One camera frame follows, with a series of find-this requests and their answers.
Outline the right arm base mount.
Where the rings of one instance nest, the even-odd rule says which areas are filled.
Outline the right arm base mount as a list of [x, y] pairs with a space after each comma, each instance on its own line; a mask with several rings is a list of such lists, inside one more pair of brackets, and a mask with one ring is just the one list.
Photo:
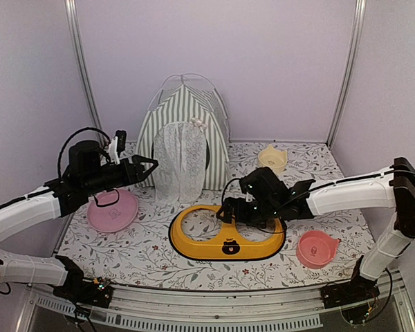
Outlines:
[[330, 282], [320, 289], [325, 308], [346, 306], [379, 296], [380, 291], [376, 281], [363, 277], [354, 277], [348, 282]]

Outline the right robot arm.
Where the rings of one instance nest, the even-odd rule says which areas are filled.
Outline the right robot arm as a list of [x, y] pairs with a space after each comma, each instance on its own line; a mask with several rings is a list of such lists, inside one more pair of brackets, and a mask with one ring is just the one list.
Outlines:
[[300, 181], [287, 187], [268, 167], [260, 167], [239, 179], [250, 199], [222, 200], [216, 216], [224, 223], [238, 221], [252, 226], [270, 219], [312, 219], [343, 210], [393, 208], [394, 216], [374, 247], [356, 264], [344, 296], [357, 302], [371, 283], [415, 239], [415, 169], [406, 158], [379, 171], [334, 181]]

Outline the pink bowl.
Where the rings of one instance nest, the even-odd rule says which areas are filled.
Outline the pink bowl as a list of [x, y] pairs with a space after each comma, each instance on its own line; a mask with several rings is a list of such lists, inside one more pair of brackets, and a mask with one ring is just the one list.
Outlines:
[[296, 255], [303, 266], [321, 269], [335, 259], [339, 245], [339, 239], [319, 230], [311, 230], [299, 238]]

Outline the cream cat-ear bowl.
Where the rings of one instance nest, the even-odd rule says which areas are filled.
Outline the cream cat-ear bowl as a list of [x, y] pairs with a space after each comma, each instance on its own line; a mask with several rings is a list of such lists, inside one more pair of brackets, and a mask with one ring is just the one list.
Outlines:
[[258, 167], [269, 167], [277, 175], [285, 171], [287, 162], [288, 151], [276, 149], [272, 144], [257, 155]]

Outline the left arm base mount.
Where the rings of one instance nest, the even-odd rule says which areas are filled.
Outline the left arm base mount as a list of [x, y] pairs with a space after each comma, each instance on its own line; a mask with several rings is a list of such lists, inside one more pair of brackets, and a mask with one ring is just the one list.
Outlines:
[[97, 277], [93, 280], [65, 282], [63, 286], [54, 286], [53, 294], [72, 304], [86, 304], [99, 308], [109, 308], [114, 289], [109, 279]]

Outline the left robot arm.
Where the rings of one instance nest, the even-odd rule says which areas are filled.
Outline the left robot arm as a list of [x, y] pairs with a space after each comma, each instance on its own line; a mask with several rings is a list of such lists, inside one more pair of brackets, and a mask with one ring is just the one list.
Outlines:
[[[83, 140], [68, 151], [69, 164], [59, 178], [34, 192], [0, 205], [0, 243], [39, 223], [66, 217], [103, 191], [141, 183], [158, 161], [135, 155], [119, 157], [112, 141], [107, 151], [94, 140]], [[61, 286], [74, 300], [89, 294], [83, 272], [67, 257], [31, 257], [0, 250], [0, 284], [16, 282]]]

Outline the striped pet tent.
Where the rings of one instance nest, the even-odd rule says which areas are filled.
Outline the striped pet tent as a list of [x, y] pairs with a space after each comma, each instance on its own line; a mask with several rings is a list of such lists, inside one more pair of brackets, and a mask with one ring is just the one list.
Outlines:
[[145, 181], [156, 202], [193, 203], [228, 182], [228, 115], [216, 89], [182, 84], [162, 90], [147, 110], [136, 153], [158, 161]]

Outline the yellow double bowl holder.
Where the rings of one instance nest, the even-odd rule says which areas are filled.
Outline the yellow double bowl holder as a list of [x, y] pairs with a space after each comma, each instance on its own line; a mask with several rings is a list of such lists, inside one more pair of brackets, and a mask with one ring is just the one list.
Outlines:
[[194, 205], [177, 214], [169, 225], [169, 242], [175, 251], [193, 261], [259, 261], [275, 256], [286, 241], [286, 224], [274, 220], [275, 230], [264, 241], [250, 241], [242, 237], [236, 223], [222, 223], [213, 239], [195, 241], [183, 232], [184, 218], [198, 210], [216, 213], [218, 205]]

